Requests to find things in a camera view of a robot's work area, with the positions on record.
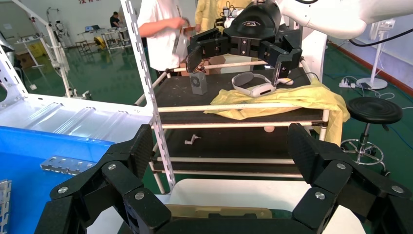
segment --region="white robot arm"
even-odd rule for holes
[[[281,14],[340,39],[360,36],[370,23],[413,14],[413,0],[274,0]]]

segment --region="hand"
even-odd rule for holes
[[[173,29],[180,29],[186,23],[186,21],[181,17],[171,18],[168,21],[168,25]]]

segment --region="blue plastic container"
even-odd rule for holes
[[[34,233],[50,191],[71,175],[43,171],[51,156],[98,162],[113,142],[0,126],[0,180],[12,180],[8,233]]]

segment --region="stool seat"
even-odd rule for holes
[[[401,120],[403,110],[391,101],[375,97],[358,97],[347,103],[351,117],[372,124],[392,124]]]

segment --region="black stool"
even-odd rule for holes
[[[376,145],[368,142],[370,124],[381,124],[386,131],[386,124],[396,123],[403,117],[403,110],[396,104],[375,97],[358,97],[347,103],[347,110],[352,118],[367,123],[364,132],[358,139],[349,139],[341,143],[342,150],[349,155],[356,155],[355,162],[361,165],[383,166],[382,175],[387,176],[386,165],[384,165],[383,151]],[[363,157],[373,159],[374,162],[362,162]]]

